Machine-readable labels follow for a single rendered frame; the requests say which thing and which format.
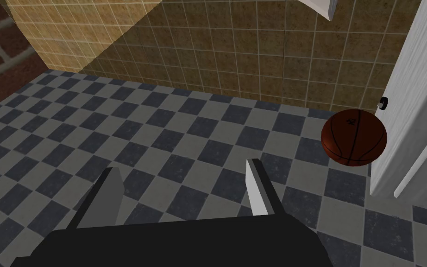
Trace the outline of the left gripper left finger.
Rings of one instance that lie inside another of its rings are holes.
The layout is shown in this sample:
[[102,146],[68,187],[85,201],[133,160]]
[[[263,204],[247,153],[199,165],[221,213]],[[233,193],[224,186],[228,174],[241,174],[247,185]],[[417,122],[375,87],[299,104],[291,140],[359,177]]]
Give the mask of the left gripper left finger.
[[119,168],[106,168],[83,199],[67,229],[113,226],[124,192]]

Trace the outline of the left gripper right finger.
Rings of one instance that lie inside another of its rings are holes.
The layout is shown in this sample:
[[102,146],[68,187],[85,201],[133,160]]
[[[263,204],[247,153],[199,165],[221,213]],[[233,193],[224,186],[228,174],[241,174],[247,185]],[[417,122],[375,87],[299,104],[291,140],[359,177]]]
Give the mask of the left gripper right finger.
[[247,159],[245,185],[253,216],[286,214],[261,160]]

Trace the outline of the brown ball door knob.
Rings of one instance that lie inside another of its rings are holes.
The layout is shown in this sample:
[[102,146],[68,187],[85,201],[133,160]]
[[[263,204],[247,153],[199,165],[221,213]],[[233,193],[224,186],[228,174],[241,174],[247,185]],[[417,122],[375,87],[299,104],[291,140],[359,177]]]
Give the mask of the brown ball door knob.
[[345,166],[364,166],[376,160],[387,145],[383,123],[372,113],[346,109],[333,114],[322,128],[325,153]]

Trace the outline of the white wall fixture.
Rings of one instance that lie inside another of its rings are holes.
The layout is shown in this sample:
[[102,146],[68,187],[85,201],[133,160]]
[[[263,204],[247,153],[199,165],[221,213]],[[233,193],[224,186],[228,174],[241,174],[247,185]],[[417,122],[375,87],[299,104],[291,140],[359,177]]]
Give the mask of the white wall fixture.
[[328,21],[333,19],[338,0],[298,0]]

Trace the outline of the white door leaf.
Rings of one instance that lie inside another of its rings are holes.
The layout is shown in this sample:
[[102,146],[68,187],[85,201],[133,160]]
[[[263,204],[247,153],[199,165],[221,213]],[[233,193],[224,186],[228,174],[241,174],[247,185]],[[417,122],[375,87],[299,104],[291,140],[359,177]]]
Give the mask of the white door leaf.
[[422,0],[376,111],[387,131],[370,194],[427,208],[427,0]]

